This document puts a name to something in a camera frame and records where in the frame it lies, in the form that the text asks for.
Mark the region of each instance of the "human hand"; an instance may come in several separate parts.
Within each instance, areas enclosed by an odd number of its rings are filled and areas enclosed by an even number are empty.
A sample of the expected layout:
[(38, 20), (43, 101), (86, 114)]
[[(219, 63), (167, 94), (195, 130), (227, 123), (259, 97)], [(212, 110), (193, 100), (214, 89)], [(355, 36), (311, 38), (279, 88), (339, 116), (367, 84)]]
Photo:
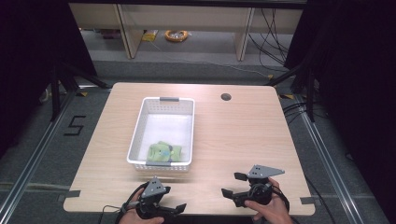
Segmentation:
[[(273, 184), (273, 186), (279, 189), (279, 183), (277, 183), (271, 177), (269, 177), (268, 179)], [(265, 217), (265, 219), (273, 224), (292, 223), (288, 209), (286, 209), (286, 205), (284, 204), (282, 199), (275, 193), (272, 194), (272, 200), (267, 205), (246, 200), (245, 206), (258, 212), (254, 216), (254, 220), (259, 220), (260, 218)]]
[[(136, 202), (139, 195), (143, 193), (144, 189), (140, 189), (136, 195), (132, 198), (132, 202)], [(125, 215), (121, 218), (120, 224), (161, 224), (164, 222), (163, 217), (154, 217), (151, 219), (142, 219), (135, 209), (128, 210)]]

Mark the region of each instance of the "metal bar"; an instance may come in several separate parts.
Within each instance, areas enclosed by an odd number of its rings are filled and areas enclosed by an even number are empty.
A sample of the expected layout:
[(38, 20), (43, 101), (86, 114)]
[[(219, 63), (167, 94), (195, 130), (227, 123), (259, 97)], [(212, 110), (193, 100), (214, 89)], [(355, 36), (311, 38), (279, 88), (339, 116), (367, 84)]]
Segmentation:
[(66, 97), (62, 103), (62, 109), (58, 117), (49, 123), (49, 127), (47, 128), (43, 137), (35, 148), (35, 151), (33, 152), (29, 161), (26, 163), (20, 177), (14, 183), (6, 199), (2, 202), (0, 207), (0, 223), (6, 224), (11, 218), (11, 215), (14, 212), (16, 206), (18, 205), (18, 202), (20, 201), (24, 191), (26, 190), (30, 179), (32, 178), (36, 168), (38, 167), (45, 152), (47, 151), (47, 148), (50, 145), (50, 142), (64, 117), (64, 112), (66, 108), (72, 102), (75, 94), (76, 93), (74, 91), (66, 94)]
[[(297, 103), (301, 103), (303, 101), (299, 95), (296, 95), (296, 100)], [(338, 172), (338, 169), (332, 160), (332, 156), (327, 150), (326, 145), (324, 144), (318, 132), (317, 126), (314, 122), (311, 122), (310, 118), (305, 113), (303, 113), (303, 121), (305, 123), (306, 129), (312, 137), (312, 140), (314, 141), (324, 168), (327, 171), (329, 178), (332, 181), (332, 185), (334, 186), (335, 192), (341, 201), (341, 205), (343, 205), (344, 210), (346, 211), (346, 216), (348, 217), (349, 222), (364, 223), (361, 213), (355, 201), (353, 200), (345, 181)]]

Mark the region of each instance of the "black stand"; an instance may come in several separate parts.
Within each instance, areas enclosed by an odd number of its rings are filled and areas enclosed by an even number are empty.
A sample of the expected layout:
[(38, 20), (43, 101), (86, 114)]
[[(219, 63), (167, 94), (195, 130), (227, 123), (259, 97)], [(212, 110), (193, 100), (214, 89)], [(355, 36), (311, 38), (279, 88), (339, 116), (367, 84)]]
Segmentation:
[(43, 63), (49, 65), (51, 120), (54, 120), (61, 111), (59, 82), (67, 92), (74, 92), (79, 88), (74, 76), (83, 77), (104, 89), (110, 89), (111, 86), (97, 78), (91, 56), (78, 33), (78, 26), (69, 5), (66, 2), (43, 2), (17, 1), (24, 21), (35, 30), (32, 34), (33, 44), (42, 48), (42, 52), (38, 53), (44, 55), (43, 58), (47, 60)]
[(318, 71), (320, 60), (323, 60), (326, 51), (329, 50), (330, 42), (335, 34), (339, 19), (342, 18), (339, 16), (342, 3), (343, 0), (338, 0), (331, 6), (332, 8), (328, 17), (320, 27), (303, 61), (290, 69), (289, 72), (265, 84), (265, 86), (275, 86), (289, 77), (296, 76), (291, 84), (291, 91), (293, 93), (300, 93), (306, 87), (306, 111), (312, 122), (315, 121), (313, 116), (315, 72)]

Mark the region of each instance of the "white plastic basket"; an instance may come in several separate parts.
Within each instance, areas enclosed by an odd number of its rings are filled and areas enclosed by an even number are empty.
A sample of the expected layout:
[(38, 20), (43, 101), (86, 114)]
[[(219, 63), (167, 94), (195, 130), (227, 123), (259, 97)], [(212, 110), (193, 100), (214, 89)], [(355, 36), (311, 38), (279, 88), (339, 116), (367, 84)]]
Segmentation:
[[(143, 99), (127, 161), (138, 171), (187, 172), (192, 160), (194, 109), (191, 98)], [(147, 161), (150, 145), (160, 141), (181, 146), (180, 161)]]

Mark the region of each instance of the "floor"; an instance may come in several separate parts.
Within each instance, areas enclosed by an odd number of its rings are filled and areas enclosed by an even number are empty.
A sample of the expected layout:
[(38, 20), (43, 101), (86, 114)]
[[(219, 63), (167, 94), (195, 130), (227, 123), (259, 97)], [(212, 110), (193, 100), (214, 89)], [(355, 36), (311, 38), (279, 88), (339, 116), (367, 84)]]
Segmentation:
[[(154, 43), (143, 42), (140, 45), (136, 57), (132, 60), (126, 58), (120, 39), (104, 40), (95, 31), (82, 31), (81, 34), (99, 77), (108, 82), (128, 80), (131, 76), (129, 67), (138, 66), (141, 69), (142, 64), (146, 66), (142, 71), (146, 69), (149, 73), (161, 73), (166, 68), (170, 76), (173, 75), (172, 69), (177, 73), (183, 66), (214, 71), (221, 69), (222, 74), (230, 74), (230, 82), (236, 77), (252, 76), (266, 82), (271, 75), (279, 76), (285, 70), (269, 56), (260, 55), (251, 40), (247, 43), (244, 61), (238, 62), (234, 54), (233, 35), (228, 33), (190, 32), (184, 42), (170, 43), (164, 40), (163, 31), (160, 31)], [(252, 38), (259, 45), (262, 44), (261, 35), (252, 34)], [(278, 36), (278, 41), (285, 47), (290, 44), (291, 39), (292, 35)], [(280, 61), (283, 60), (278, 49), (271, 46), (265, 48)], [(147, 66), (148, 64), (155, 64), (155, 68)], [(194, 71), (191, 73), (189, 76), (195, 76)], [(295, 95), (293, 99), (288, 98), (292, 81), (293, 77), (276, 86), (284, 108), (304, 100), (303, 94)], [(83, 79), (79, 79), (78, 83), (81, 88), (92, 85)], [(2, 219), (2, 223), (93, 223), (98, 220), (100, 214), (70, 214), (62, 207), (64, 196), (109, 95), (109, 91), (97, 88), (85, 90), (88, 97), (67, 94), (62, 96), (63, 102), (69, 102), (68, 108), (54, 129), (50, 128), (50, 101), (43, 102), (26, 123), (19, 138), (20, 142), (0, 160), (0, 201), (5, 202), (12, 197), (16, 199), (16, 203), (12, 203), (13, 206), (9, 208), (12, 216)], [(347, 149), (331, 121), (326, 118), (325, 107), (317, 104), (314, 112), (314, 123), (309, 121), (304, 107), (291, 107), (291, 111), (285, 113), (307, 181), (312, 183), (309, 186), (317, 208), (312, 217), (297, 217), (296, 220), (299, 223), (388, 223), (353, 160), (346, 157)], [(74, 131), (69, 128), (69, 124), (76, 115), (86, 116), (84, 132), (81, 132), (79, 137), (67, 138), (64, 134)], [(41, 141), (43, 136), (47, 136), (49, 141)], [(33, 164), (32, 158), (35, 160), (35, 166), (28, 169), (31, 167), (27, 167), (26, 164)], [(24, 193), (19, 197), (13, 195), (15, 183), (21, 183), (23, 179), (26, 185), (21, 185), (20, 191)], [(114, 218), (115, 214), (106, 213), (101, 223), (114, 223)], [(195, 220), (189, 219), (186, 223), (203, 221), (245, 223), (227, 218), (220, 221), (219, 217), (200, 217)]]

